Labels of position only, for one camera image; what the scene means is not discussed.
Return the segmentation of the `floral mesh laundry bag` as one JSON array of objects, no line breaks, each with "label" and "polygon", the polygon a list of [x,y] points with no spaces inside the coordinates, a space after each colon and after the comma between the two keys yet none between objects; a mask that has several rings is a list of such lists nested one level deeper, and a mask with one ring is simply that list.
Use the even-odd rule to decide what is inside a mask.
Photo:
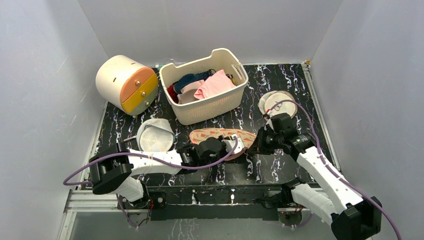
[{"label": "floral mesh laundry bag", "polygon": [[244,144],[243,150],[230,155],[225,161],[234,160],[244,154],[245,150],[250,148],[256,139],[256,134],[251,133],[242,129],[230,129],[230,128],[201,128],[195,129],[189,134],[189,139],[193,144],[199,144],[205,141],[209,137],[218,138],[223,136],[224,138],[237,135],[241,138]]}]

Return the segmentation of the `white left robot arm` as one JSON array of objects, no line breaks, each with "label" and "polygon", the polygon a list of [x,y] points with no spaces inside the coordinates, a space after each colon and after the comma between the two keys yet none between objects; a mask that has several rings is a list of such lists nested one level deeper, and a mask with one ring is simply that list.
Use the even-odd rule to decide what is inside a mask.
[{"label": "white left robot arm", "polygon": [[95,195],[115,193],[137,208],[149,203],[149,194],[138,175],[186,175],[216,166],[242,146],[233,137],[209,137],[199,144],[190,143],[179,149],[147,152],[125,148],[117,143],[88,161],[92,192]]}]

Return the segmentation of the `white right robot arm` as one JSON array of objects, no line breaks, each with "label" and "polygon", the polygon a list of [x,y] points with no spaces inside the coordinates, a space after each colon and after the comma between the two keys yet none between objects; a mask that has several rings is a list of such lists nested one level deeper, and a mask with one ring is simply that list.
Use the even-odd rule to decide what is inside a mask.
[{"label": "white right robot arm", "polygon": [[381,231],[380,201],[376,197],[366,199],[347,186],[343,175],[321,153],[316,139],[299,133],[287,113],[271,117],[258,130],[247,153],[272,155],[276,150],[282,150],[307,170],[322,192],[295,178],[282,184],[280,193],[265,197],[264,205],[302,205],[327,223],[338,240],[367,240]]}]

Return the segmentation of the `round white embroidered laundry bag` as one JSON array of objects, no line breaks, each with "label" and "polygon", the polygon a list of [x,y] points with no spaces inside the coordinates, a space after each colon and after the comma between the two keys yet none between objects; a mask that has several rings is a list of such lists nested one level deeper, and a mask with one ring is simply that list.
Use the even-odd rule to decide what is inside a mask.
[{"label": "round white embroidered laundry bag", "polygon": [[285,90],[273,90],[265,93],[258,102],[258,109],[262,115],[274,116],[277,114],[288,114],[291,118],[295,116],[298,107],[295,98]]}]

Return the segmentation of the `cream perforated laundry basket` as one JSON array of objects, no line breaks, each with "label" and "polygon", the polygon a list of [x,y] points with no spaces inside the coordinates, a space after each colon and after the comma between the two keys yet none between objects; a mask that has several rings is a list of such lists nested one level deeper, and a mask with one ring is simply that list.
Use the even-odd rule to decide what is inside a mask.
[{"label": "cream perforated laundry basket", "polygon": [[227,48],[179,66],[159,70],[161,86],[177,120],[191,125],[237,108],[249,82],[244,66]]}]

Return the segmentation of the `white mesh laundry bag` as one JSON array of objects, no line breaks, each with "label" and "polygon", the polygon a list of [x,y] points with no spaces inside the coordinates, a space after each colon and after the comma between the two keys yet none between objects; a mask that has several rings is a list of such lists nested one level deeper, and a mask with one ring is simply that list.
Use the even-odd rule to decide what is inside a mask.
[{"label": "white mesh laundry bag", "polygon": [[136,134],[136,142],[142,152],[167,152],[175,139],[170,122],[164,118],[145,120]]}]

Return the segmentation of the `navy blue bra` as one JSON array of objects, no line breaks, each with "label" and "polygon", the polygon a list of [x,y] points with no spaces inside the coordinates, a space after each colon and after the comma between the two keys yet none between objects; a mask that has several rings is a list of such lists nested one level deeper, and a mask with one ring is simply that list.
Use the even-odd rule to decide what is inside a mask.
[{"label": "navy blue bra", "polygon": [[206,80],[207,78],[211,77],[213,74],[215,74],[217,71],[214,69],[209,69],[204,72],[200,73],[189,73],[184,75],[182,78],[180,78],[178,81],[172,84],[173,90],[177,94],[182,93],[182,89],[186,87],[187,85],[200,81],[200,80]]}]

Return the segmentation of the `red garment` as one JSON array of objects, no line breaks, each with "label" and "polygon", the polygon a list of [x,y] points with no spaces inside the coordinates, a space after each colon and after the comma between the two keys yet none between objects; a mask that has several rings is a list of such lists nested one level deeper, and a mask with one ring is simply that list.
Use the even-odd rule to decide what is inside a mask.
[{"label": "red garment", "polygon": [[168,92],[169,96],[171,97],[172,101],[174,103],[178,104],[179,103],[178,94],[175,92],[175,89],[174,89],[174,86],[173,85],[170,85],[167,88],[167,92]]}]

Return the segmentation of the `pink garment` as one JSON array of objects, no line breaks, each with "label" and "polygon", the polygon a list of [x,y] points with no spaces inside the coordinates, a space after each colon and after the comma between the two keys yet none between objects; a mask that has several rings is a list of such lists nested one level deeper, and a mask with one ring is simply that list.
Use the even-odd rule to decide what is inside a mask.
[{"label": "pink garment", "polygon": [[204,83],[194,94],[199,100],[214,97],[223,92],[232,90],[236,85],[231,82],[223,69],[204,80]]}]

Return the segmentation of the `white cylindrical drawer cabinet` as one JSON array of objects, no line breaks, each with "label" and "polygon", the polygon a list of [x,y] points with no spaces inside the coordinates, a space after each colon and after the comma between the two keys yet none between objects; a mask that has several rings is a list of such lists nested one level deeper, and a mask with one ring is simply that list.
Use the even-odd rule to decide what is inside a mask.
[{"label": "white cylindrical drawer cabinet", "polygon": [[130,116],[143,113],[159,91],[155,71],[125,55],[108,59],[97,71],[95,85],[105,100]]}]

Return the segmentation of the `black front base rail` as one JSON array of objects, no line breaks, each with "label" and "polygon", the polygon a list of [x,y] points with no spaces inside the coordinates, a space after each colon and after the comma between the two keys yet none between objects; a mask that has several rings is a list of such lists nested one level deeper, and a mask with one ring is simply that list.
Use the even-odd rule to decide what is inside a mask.
[{"label": "black front base rail", "polygon": [[128,213],[148,213],[152,221],[174,219],[262,219],[277,221],[281,213],[296,211],[281,184],[149,186],[144,198],[130,202],[121,196]]}]

